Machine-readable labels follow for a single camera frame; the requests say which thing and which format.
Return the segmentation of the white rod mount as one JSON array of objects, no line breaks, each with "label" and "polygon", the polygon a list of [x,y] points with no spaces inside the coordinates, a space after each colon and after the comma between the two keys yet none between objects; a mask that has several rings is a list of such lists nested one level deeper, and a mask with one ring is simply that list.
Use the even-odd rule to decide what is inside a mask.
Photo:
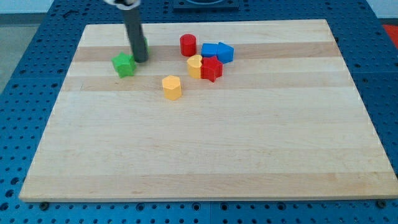
[{"label": "white rod mount", "polygon": [[104,0],[104,2],[118,9],[134,9],[141,4],[141,0]]}]

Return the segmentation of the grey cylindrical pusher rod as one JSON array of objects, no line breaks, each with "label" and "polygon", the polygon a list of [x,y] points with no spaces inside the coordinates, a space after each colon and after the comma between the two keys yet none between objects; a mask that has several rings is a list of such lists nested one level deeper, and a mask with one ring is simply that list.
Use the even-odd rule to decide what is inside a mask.
[{"label": "grey cylindrical pusher rod", "polygon": [[134,60],[137,63],[146,62],[149,59],[149,54],[144,43],[139,6],[134,9],[123,10],[123,19]]}]

